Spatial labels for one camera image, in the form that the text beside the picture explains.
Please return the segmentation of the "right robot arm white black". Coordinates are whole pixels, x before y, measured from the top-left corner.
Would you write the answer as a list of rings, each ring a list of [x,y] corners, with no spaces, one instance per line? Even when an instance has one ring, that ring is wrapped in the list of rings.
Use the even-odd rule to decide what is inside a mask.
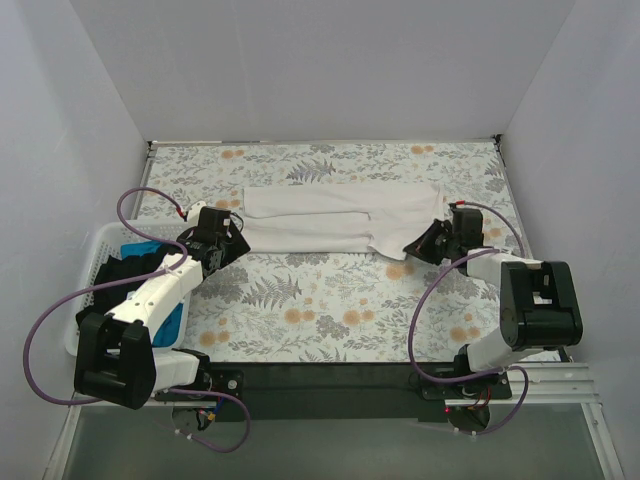
[[[532,354],[579,344],[583,322],[569,265],[526,258],[521,238],[516,239],[518,255],[485,245],[484,210],[516,232],[506,217],[492,207],[468,201],[457,201],[449,207],[450,220],[434,221],[404,247],[409,256],[432,265],[450,262],[421,296],[411,318],[407,351],[418,377],[441,385],[477,383],[503,374]],[[422,307],[454,270],[498,288],[499,325],[481,340],[463,346],[454,357],[451,373],[443,376],[419,366],[414,336]]]

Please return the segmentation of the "white t shirt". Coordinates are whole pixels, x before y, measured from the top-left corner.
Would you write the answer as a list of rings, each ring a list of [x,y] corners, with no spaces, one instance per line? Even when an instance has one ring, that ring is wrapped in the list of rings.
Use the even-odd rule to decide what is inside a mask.
[[[430,183],[247,187],[243,236],[254,253],[369,253],[392,260],[435,220],[444,191]]]

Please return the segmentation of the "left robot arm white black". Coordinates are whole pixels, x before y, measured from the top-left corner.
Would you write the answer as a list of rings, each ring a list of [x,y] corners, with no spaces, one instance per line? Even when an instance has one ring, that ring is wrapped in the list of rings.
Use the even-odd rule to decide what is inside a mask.
[[[152,276],[119,284],[124,299],[79,325],[74,387],[77,392],[131,409],[156,392],[211,387],[207,355],[156,348],[153,340],[172,311],[209,276],[250,251],[243,221],[234,212],[201,206],[188,228],[153,255]]]

